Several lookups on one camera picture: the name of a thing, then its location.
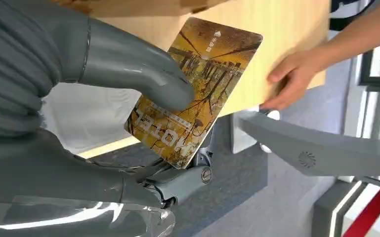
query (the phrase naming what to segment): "gray robotic arm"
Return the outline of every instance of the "gray robotic arm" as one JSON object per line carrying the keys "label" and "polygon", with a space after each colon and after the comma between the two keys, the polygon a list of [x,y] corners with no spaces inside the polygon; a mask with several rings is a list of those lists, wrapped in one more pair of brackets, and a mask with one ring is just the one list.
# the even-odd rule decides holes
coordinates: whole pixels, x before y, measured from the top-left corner
{"label": "gray robotic arm", "polygon": [[380,175],[380,140],[307,129],[258,112],[239,112],[233,116],[240,129],[303,174]]}
{"label": "gray robotic arm", "polygon": [[163,50],[83,14],[37,0],[7,1],[37,20],[60,53],[62,82],[136,89],[161,107],[183,110],[193,88]]}

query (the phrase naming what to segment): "human arm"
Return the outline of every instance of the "human arm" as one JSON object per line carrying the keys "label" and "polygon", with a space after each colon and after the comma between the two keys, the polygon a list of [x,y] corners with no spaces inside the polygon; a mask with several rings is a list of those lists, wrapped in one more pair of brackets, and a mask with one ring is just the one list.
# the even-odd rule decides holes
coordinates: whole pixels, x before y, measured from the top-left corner
{"label": "human arm", "polygon": [[380,6],[352,22],[327,43],[286,57],[270,72],[268,80],[276,83],[288,78],[287,85],[276,97],[262,104],[262,108],[282,110],[288,107],[304,95],[319,71],[379,45]]}

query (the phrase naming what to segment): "human finger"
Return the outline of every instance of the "human finger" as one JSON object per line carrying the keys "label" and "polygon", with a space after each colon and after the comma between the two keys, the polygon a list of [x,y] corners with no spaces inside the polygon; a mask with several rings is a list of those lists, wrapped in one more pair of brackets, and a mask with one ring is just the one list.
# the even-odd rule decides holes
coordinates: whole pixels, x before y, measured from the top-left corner
{"label": "human finger", "polygon": [[304,96],[304,91],[300,90],[296,94],[293,94],[290,98],[284,100],[282,103],[275,106],[275,110],[281,111],[291,106],[293,103],[298,101],[300,98]]}
{"label": "human finger", "polygon": [[278,105],[284,103],[290,98],[292,94],[295,94],[298,90],[299,83],[295,78],[291,78],[287,85],[280,91],[280,93],[260,106],[261,109],[275,109]]}
{"label": "human finger", "polygon": [[271,72],[268,74],[267,80],[270,82],[278,82],[283,79],[288,73],[293,71],[297,64],[293,57],[288,56],[283,59]]}

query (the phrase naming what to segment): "wooden board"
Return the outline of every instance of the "wooden board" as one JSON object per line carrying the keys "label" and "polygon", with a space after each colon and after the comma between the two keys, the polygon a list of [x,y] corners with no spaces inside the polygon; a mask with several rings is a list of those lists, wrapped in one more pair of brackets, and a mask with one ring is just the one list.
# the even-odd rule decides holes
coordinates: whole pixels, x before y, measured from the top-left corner
{"label": "wooden board", "polygon": [[[130,6],[127,15],[99,19],[167,50],[190,16],[159,15],[156,12],[134,16],[133,9],[136,7],[144,7],[141,0],[136,0],[136,6]],[[255,32],[264,37],[220,116],[261,104],[275,93],[276,86],[266,81],[267,74],[291,52],[314,47],[326,40],[329,8],[329,0],[229,0],[193,14],[194,17]],[[104,9],[99,9],[95,15],[104,15]],[[323,85],[324,82],[325,72],[321,72],[309,87]],[[80,155],[89,158],[136,142],[137,139],[129,138]]]}
{"label": "wooden board", "polygon": [[227,0],[50,0],[95,17],[183,15],[200,12]]}

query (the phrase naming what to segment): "card with autumn tree image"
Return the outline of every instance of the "card with autumn tree image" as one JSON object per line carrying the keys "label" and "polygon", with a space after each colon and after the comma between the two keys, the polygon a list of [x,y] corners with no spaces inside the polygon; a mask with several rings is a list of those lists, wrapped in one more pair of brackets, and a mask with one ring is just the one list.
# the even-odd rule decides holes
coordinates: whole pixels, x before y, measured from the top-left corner
{"label": "card with autumn tree image", "polygon": [[171,113],[141,96],[125,129],[175,168],[185,168],[261,41],[256,33],[189,18],[168,53],[187,75],[195,99]]}

